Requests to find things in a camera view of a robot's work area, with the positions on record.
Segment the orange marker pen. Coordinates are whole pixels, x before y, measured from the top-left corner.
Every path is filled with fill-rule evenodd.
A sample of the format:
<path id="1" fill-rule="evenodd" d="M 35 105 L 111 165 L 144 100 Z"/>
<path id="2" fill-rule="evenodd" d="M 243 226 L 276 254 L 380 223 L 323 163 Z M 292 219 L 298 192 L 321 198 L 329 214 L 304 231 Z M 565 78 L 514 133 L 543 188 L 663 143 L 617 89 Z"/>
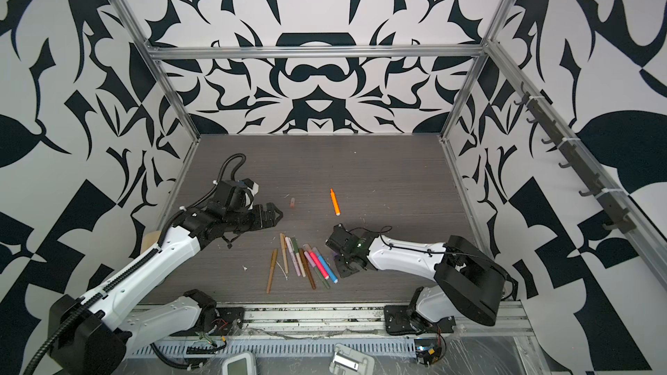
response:
<path id="1" fill-rule="evenodd" d="M 329 189 L 329 194 L 330 194 L 331 202 L 333 204 L 333 210 L 335 210 L 335 215 L 340 216 L 341 215 L 340 205 L 338 203 L 337 195 L 335 194 L 334 189 Z"/>

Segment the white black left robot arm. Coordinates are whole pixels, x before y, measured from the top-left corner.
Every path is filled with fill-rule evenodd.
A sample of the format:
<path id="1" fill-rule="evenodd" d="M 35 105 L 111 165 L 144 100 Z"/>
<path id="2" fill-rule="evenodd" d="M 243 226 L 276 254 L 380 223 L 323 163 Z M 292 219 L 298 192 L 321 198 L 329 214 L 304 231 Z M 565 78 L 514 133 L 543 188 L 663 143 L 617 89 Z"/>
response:
<path id="1" fill-rule="evenodd" d="M 239 180 L 232 161 L 246 162 L 243 153 L 222 163 L 213 187 L 201 199 L 181 207 L 164 224 L 155 243 L 128 266 L 77 299 L 65 295 L 50 309 L 48 337 L 24 373 L 32 374 L 50 356 L 69 374 L 111 374 L 138 349 L 172 333 L 196 328 L 209 331 L 216 303 L 194 289 L 165 306 L 137 317 L 138 303 L 180 265 L 212 241 L 228 248 L 248 232 L 275 227 L 283 213 L 274 203 L 255 202 L 258 183 Z"/>

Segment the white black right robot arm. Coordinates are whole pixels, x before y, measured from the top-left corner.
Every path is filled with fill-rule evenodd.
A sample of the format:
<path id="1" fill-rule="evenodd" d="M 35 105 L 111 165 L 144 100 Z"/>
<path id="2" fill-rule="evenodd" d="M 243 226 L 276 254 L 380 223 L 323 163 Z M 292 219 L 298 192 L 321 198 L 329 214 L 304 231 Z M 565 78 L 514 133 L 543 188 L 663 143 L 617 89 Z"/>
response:
<path id="1" fill-rule="evenodd" d="M 357 236 L 339 224 L 326 245 L 343 278 L 361 270 L 396 271 L 434 283 L 417 288 L 408 306 L 385 308 L 386 331 L 392 335 L 451 333 L 462 318 L 494 326 L 505 284 L 514 283 L 502 266 L 461 236 L 420 244 L 368 229 Z"/>

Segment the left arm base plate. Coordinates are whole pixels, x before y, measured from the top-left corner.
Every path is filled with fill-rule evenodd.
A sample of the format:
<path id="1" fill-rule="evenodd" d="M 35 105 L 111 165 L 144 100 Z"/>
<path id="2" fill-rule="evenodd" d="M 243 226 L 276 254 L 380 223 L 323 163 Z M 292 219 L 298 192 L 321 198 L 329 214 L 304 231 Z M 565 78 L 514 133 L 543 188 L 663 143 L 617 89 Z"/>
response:
<path id="1" fill-rule="evenodd" d="M 226 336 L 241 330 L 245 322 L 244 307 L 216 307 L 203 311 L 198 331 Z"/>

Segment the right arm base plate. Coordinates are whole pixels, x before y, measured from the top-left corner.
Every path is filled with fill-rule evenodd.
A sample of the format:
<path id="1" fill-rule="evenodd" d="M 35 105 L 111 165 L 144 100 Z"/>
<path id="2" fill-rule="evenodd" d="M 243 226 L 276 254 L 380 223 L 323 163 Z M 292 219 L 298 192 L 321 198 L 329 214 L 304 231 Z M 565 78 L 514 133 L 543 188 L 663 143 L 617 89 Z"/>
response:
<path id="1" fill-rule="evenodd" d="M 454 317 L 446 317 L 437 323 L 432 323 L 420 317 L 409 306 L 385 306 L 383 315 L 385 330 L 392 336 L 424 333 L 450 334 L 454 332 L 456 326 Z"/>

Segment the blue marker pen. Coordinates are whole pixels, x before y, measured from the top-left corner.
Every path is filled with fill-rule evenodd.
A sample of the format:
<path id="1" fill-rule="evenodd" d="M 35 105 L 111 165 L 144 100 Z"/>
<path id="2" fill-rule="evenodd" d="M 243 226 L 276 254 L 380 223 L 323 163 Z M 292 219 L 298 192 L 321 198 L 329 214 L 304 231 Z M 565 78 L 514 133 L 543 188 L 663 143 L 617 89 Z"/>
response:
<path id="1" fill-rule="evenodd" d="M 337 276 L 335 275 L 335 273 L 333 272 L 331 267 L 328 265 L 328 262 L 326 262 L 326 260 L 324 259 L 324 257 L 320 253 L 320 251 L 317 248 L 313 248 L 313 252 L 314 252 L 316 258 L 319 260 L 319 262 L 321 264 L 321 268 L 326 273 L 325 278 L 329 279 L 333 283 L 337 284 L 339 279 L 337 278 Z"/>

